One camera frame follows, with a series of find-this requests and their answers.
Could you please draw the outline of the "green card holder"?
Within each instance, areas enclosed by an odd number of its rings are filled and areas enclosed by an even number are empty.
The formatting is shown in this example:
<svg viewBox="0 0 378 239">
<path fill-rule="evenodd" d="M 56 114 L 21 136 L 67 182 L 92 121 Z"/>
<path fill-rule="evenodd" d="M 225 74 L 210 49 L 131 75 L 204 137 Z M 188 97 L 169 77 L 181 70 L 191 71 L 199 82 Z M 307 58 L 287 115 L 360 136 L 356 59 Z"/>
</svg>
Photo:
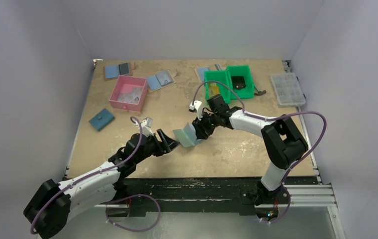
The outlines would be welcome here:
<svg viewBox="0 0 378 239">
<path fill-rule="evenodd" d="M 188 148 L 200 144 L 203 139 L 198 139 L 195 128 L 191 123 L 187 123 L 184 128 L 174 129 L 173 133 L 181 146 Z"/>
</svg>

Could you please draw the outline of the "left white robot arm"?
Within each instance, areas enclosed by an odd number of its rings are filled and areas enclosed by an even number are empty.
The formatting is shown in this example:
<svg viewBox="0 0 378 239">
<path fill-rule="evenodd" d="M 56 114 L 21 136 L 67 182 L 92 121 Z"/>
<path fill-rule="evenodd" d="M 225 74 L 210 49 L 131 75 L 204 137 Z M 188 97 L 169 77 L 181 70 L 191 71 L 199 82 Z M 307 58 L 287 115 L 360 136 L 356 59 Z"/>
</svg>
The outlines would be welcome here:
<svg viewBox="0 0 378 239">
<path fill-rule="evenodd" d="M 170 153 L 179 144 L 161 129 L 149 136 L 136 133 L 96 169 L 58 183 L 52 179 L 43 182 L 23 211 L 31 234 L 50 239 L 81 212 L 104 202 L 122 203 L 126 190 L 120 186 L 121 180 L 146 158 Z"/>
</svg>

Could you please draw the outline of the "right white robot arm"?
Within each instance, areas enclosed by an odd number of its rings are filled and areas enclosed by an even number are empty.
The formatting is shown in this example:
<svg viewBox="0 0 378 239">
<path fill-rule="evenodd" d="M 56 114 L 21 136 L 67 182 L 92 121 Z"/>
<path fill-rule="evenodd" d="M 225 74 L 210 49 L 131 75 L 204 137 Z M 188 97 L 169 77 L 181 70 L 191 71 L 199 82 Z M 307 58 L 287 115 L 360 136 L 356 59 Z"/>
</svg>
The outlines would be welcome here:
<svg viewBox="0 0 378 239">
<path fill-rule="evenodd" d="M 215 128 L 241 130 L 263 139 L 270 165 L 257 184 L 255 194 L 247 194 L 256 206 L 275 200 L 290 167 L 308 151 L 308 144 L 290 117 L 271 119 L 251 114 L 242 107 L 229 107 L 221 95 L 208 99 L 209 111 L 201 101 L 189 105 L 197 117 L 191 123 L 197 139 L 208 139 Z"/>
</svg>

